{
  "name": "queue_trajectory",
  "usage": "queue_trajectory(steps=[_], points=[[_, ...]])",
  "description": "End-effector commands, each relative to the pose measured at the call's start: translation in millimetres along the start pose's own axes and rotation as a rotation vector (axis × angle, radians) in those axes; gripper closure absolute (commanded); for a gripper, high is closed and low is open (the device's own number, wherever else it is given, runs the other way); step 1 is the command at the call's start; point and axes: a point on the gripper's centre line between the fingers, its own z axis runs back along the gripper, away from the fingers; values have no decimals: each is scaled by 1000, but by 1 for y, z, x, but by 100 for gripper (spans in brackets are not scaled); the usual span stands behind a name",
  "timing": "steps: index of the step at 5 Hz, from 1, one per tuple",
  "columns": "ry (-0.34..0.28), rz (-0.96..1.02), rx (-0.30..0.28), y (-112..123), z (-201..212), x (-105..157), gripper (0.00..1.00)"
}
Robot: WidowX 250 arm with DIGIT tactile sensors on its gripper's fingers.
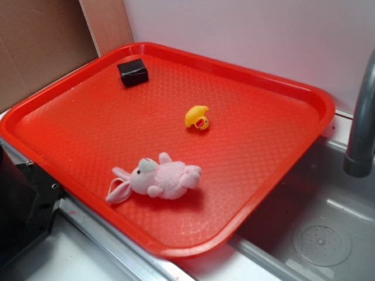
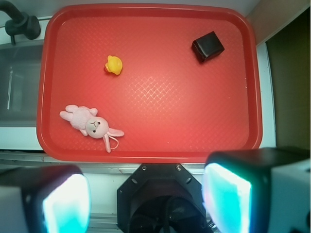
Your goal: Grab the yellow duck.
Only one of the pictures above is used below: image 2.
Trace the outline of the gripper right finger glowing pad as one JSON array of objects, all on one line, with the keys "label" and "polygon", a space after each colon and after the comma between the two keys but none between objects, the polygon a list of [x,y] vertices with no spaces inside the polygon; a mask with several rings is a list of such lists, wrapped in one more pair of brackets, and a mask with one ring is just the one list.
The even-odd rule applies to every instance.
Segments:
[{"label": "gripper right finger glowing pad", "polygon": [[222,233],[308,233],[311,152],[299,148],[213,152],[204,167],[202,197]]}]

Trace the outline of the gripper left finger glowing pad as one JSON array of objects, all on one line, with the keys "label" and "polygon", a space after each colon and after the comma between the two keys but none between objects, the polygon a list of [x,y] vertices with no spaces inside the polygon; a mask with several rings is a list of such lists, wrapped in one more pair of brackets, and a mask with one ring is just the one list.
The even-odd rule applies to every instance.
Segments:
[{"label": "gripper left finger glowing pad", "polygon": [[78,166],[0,171],[2,233],[85,233],[90,210],[89,183]]}]

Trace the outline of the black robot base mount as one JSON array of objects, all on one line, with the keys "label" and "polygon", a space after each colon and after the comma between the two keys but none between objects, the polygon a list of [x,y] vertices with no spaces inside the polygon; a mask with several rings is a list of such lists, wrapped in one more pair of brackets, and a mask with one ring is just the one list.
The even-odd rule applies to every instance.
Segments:
[{"label": "black robot base mount", "polygon": [[181,164],[142,164],[117,189],[124,233],[211,233],[202,185]]}]

